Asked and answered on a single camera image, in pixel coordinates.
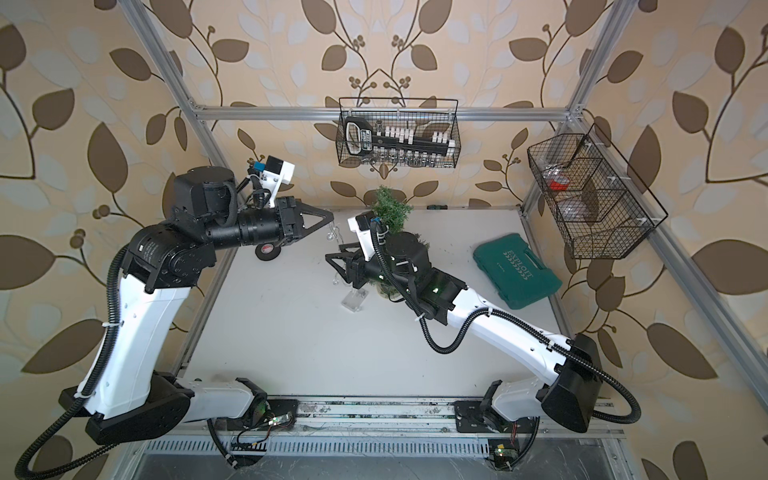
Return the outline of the small green christmas tree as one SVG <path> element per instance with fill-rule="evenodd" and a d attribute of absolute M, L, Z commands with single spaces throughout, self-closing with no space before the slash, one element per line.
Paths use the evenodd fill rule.
<path fill-rule="evenodd" d="M 385 186 L 371 191 L 370 194 L 372 195 L 372 200 L 369 202 L 371 210 L 365 213 L 365 219 L 360 229 L 369 230 L 371 223 L 376 224 L 379 221 L 383 231 L 388 230 L 393 235 L 401 233 L 405 221 L 413 210 L 413 207 L 405 201 L 405 196 Z M 376 235 L 371 230 L 368 233 L 370 235 L 368 243 L 371 245 L 371 258 L 379 266 L 380 262 L 375 250 Z M 382 297 L 386 297 L 393 303 L 404 301 L 399 291 L 387 281 L 383 273 L 375 273 L 374 280 L 378 283 L 377 291 Z"/>

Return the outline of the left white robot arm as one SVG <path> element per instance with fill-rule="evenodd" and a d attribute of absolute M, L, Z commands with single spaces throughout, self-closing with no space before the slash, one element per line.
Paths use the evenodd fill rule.
<path fill-rule="evenodd" d="M 33 457 L 75 417 L 86 417 L 87 434 L 103 455 L 119 444 L 159 438 L 187 422 L 218 418 L 252 420 L 265 392 L 246 378 L 190 382 L 155 368 L 170 326 L 201 273 L 220 250 L 270 244 L 282 247 L 332 222 L 330 211 L 278 190 L 293 175 L 291 163 L 269 158 L 253 164 L 252 187 L 240 204 L 243 184 L 224 167 L 204 166 L 177 176 L 168 219 L 141 229 L 115 255 L 107 274 L 108 318 L 98 355 L 87 376 L 63 391 L 64 413 L 21 455 L 19 479 L 50 479 L 93 460 L 86 454 L 64 465 L 34 471 Z"/>

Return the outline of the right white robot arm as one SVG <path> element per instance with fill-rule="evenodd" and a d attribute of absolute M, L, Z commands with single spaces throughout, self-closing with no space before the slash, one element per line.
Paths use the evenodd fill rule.
<path fill-rule="evenodd" d="M 414 234 L 364 232 L 325 260 L 355 289 L 373 282 L 393 288 L 415 313 L 434 352 L 454 353 L 474 335 L 532 373 L 526 381 L 491 384 L 481 402 L 490 428 L 545 416 L 584 433 L 594 419 L 621 425 L 640 420 L 639 401 L 601 368 L 592 339 L 549 332 L 499 308 L 463 280 L 434 267 L 427 247 Z"/>

